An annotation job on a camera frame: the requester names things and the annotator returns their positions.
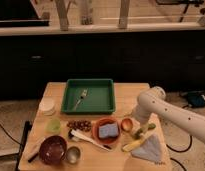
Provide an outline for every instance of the red bowl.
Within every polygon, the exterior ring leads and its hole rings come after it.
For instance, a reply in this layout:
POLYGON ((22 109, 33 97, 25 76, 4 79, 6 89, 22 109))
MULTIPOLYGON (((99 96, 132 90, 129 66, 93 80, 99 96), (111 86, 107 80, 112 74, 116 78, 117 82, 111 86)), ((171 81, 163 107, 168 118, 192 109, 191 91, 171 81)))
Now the red bowl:
POLYGON ((96 121, 96 123, 92 126, 92 136, 93 138, 100 144, 103 145, 112 145, 116 144, 120 138, 120 126, 118 124, 118 121, 113 117, 104 117, 96 121), (117 137, 108 137, 108 138, 99 138, 99 127, 106 125, 106 124, 112 124, 117 123, 118 125, 118 131, 119 134, 117 137))
POLYGON ((48 165, 59 164, 66 155, 67 144, 61 136, 51 136, 43 141, 39 150, 41 161, 48 165))

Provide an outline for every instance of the metal fork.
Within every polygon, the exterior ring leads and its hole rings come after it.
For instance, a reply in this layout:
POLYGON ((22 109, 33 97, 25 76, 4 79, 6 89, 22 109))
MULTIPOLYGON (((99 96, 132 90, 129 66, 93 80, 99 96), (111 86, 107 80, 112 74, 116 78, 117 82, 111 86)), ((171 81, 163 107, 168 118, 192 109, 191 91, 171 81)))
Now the metal fork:
POLYGON ((74 108, 73 110, 76 110, 78 105, 80 104, 80 102, 82 101, 82 99, 84 99, 86 96, 87 96, 87 93, 88 93, 88 90, 87 89, 84 89, 80 95, 80 99, 77 100, 77 103, 74 105, 74 108))

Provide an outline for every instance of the napkin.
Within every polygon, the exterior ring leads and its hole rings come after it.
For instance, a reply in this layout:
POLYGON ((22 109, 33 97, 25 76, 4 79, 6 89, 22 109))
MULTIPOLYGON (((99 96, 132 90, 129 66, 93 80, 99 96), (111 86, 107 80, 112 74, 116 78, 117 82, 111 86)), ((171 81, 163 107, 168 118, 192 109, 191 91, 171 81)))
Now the napkin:
POLYGON ((152 162, 161 162, 162 151, 158 136, 151 135, 140 147, 132 150, 131 155, 152 162))

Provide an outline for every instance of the cabinet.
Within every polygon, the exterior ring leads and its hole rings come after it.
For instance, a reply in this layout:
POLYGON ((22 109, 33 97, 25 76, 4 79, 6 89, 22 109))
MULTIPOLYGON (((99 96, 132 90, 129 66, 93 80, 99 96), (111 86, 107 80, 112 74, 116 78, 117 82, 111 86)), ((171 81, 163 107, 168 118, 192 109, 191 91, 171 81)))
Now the cabinet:
POLYGON ((69 78, 205 89, 205 31, 0 37, 0 98, 41 97, 69 78))

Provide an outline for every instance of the blue sponge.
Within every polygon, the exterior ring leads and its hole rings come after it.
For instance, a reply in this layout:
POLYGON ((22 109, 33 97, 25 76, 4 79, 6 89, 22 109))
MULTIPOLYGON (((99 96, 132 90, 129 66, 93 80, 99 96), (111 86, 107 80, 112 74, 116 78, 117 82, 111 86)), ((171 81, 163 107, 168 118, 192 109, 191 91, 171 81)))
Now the blue sponge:
POLYGON ((106 124, 99 127, 99 138, 117 137, 119 135, 117 123, 106 124))

